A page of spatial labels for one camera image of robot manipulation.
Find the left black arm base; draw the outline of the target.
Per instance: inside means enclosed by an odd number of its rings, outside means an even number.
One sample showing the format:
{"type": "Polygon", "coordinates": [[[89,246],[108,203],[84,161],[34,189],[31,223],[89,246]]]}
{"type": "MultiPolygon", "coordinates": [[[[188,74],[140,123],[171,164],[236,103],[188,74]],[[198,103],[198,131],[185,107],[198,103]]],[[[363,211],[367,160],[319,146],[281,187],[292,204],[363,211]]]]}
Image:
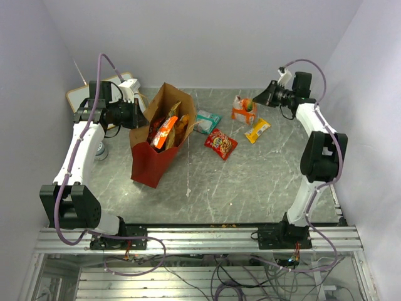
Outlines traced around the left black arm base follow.
{"type": "Polygon", "coordinates": [[[120,219],[120,228],[117,236],[123,239],[105,238],[101,236],[91,237],[90,250],[145,250],[147,247],[147,239],[142,238],[147,236],[147,228],[140,224],[132,224],[124,222],[123,218],[120,219]]]}

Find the red brown paper bag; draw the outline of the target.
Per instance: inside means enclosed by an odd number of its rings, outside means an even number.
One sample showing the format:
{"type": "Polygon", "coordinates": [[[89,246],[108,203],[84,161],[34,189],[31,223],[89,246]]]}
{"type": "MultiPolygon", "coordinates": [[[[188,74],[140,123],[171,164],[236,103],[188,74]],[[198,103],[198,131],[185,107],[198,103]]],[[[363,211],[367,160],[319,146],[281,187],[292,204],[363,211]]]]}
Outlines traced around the red brown paper bag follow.
{"type": "Polygon", "coordinates": [[[164,83],[144,113],[149,124],[130,131],[131,179],[156,188],[195,125],[192,97],[164,83]]]}

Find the red Doritos chip bag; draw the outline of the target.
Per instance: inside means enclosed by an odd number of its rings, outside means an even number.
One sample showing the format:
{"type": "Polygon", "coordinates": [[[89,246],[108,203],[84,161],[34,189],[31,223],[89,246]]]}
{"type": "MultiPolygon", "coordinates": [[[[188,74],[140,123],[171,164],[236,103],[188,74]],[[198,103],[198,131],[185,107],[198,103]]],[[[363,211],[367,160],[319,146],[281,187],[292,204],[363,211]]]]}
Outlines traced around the red Doritos chip bag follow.
{"type": "Polygon", "coordinates": [[[150,144],[151,141],[154,139],[154,137],[156,136],[159,128],[162,126],[162,124],[165,122],[165,117],[159,117],[157,119],[155,119],[149,127],[149,131],[148,131],[148,137],[147,137],[147,142],[150,144]]]}

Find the orange snack packet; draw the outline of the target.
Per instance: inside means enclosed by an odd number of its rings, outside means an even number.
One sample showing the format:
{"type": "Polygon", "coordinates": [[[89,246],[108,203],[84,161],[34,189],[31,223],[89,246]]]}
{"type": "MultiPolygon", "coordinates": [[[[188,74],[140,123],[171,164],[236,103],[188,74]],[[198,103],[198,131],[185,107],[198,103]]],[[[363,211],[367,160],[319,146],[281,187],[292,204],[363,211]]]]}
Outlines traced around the orange snack packet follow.
{"type": "Polygon", "coordinates": [[[236,95],[232,104],[231,118],[247,125],[252,125],[256,119],[257,106],[251,98],[241,98],[236,95]]]}

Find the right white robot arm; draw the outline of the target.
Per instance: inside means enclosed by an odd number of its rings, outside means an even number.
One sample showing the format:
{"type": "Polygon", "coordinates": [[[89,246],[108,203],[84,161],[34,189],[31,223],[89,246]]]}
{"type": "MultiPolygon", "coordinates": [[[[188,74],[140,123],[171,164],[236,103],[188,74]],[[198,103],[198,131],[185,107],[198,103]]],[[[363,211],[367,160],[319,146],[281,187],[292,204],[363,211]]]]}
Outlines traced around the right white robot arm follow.
{"type": "Polygon", "coordinates": [[[321,193],[341,176],[348,137],[329,125],[317,100],[310,97],[312,74],[297,71],[293,77],[286,67],[279,68],[278,73],[279,79],[271,81],[253,102],[290,109],[292,118],[300,122],[308,135],[300,161],[301,186],[285,214],[290,225],[304,227],[310,222],[321,193]]]}

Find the teal white snack packet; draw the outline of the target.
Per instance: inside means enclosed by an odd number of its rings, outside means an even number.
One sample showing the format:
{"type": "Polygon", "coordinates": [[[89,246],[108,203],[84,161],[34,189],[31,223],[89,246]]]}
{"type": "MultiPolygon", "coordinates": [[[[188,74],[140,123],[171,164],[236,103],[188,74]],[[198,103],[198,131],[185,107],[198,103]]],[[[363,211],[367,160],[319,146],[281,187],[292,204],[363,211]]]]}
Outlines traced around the teal white snack packet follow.
{"type": "Polygon", "coordinates": [[[195,118],[194,130],[209,135],[221,121],[221,116],[199,110],[195,118]]]}

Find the Fox's candy bag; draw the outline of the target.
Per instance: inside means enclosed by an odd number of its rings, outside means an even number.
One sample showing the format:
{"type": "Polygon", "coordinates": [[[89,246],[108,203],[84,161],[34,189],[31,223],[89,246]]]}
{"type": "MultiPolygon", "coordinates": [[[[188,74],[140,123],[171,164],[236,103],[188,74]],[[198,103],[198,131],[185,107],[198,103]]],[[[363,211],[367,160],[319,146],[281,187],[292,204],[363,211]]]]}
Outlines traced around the Fox's candy bag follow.
{"type": "Polygon", "coordinates": [[[150,145],[153,148],[160,150],[167,140],[167,136],[169,135],[170,131],[173,129],[174,124],[178,120],[178,116],[171,116],[168,117],[162,126],[159,128],[156,136],[151,141],[150,145]]]}

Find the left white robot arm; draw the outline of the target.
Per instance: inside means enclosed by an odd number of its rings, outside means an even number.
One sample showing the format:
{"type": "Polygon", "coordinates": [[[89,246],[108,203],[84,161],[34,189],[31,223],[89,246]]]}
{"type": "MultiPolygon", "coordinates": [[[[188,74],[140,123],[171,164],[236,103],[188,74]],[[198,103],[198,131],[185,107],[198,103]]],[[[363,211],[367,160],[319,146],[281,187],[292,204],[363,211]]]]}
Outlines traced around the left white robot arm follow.
{"type": "Polygon", "coordinates": [[[121,83],[91,81],[73,116],[73,136],[65,161],[52,184],[43,185],[39,197],[54,229],[86,229],[106,235],[114,249],[127,244],[128,234],[119,217],[101,209],[88,188],[91,169],[110,125],[137,129],[148,124],[146,104],[136,78],[121,83]]]}

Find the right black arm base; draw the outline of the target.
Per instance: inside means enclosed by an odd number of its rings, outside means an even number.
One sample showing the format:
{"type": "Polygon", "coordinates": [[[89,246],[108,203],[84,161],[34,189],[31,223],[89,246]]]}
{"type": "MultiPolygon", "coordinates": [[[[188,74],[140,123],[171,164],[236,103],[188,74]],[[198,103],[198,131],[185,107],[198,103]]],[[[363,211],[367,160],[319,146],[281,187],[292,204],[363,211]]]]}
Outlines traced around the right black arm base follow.
{"type": "Polygon", "coordinates": [[[312,248],[309,226],[295,226],[285,213],[279,223],[263,224],[251,233],[260,250],[310,249],[312,248]]]}

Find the large gold brown snack bag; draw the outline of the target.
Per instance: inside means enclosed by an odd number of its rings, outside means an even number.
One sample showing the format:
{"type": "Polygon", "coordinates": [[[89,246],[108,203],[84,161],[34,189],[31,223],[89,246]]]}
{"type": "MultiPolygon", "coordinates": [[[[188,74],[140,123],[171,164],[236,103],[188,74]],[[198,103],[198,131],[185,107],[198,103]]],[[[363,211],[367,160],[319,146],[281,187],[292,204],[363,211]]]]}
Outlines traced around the large gold brown snack bag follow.
{"type": "Polygon", "coordinates": [[[179,110],[181,106],[181,101],[178,101],[171,109],[167,115],[169,119],[175,117],[176,121],[173,125],[169,126],[169,133],[165,141],[165,150],[171,149],[172,147],[177,147],[183,140],[185,131],[189,124],[189,115],[180,115],[179,110]]]}

